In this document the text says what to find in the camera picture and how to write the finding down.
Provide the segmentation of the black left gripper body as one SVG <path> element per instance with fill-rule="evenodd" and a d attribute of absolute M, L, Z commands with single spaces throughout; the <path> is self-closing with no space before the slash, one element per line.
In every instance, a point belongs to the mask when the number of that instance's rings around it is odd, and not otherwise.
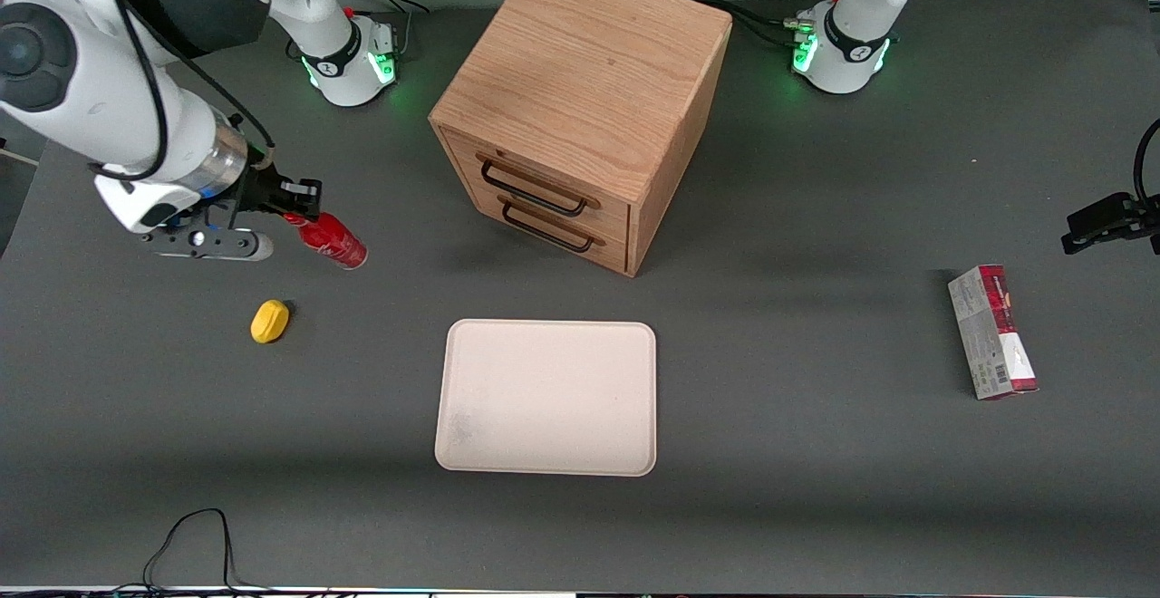
<path fill-rule="evenodd" d="M 1136 198 L 1130 194 L 1119 194 L 1124 209 L 1123 226 L 1116 229 L 1116 238 L 1134 240 L 1146 238 L 1153 254 L 1160 255 L 1159 248 L 1159 207 L 1157 195 Z"/>

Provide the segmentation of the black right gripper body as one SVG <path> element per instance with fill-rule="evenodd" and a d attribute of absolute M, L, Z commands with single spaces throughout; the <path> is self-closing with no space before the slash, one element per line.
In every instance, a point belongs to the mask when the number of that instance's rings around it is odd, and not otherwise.
<path fill-rule="evenodd" d="M 276 202 L 277 194 L 282 190 L 281 178 L 276 166 L 269 161 L 248 165 L 235 184 L 219 195 L 217 207 L 226 211 L 231 221 L 237 214 L 249 211 L 275 217 L 284 216 L 285 209 L 278 206 Z"/>

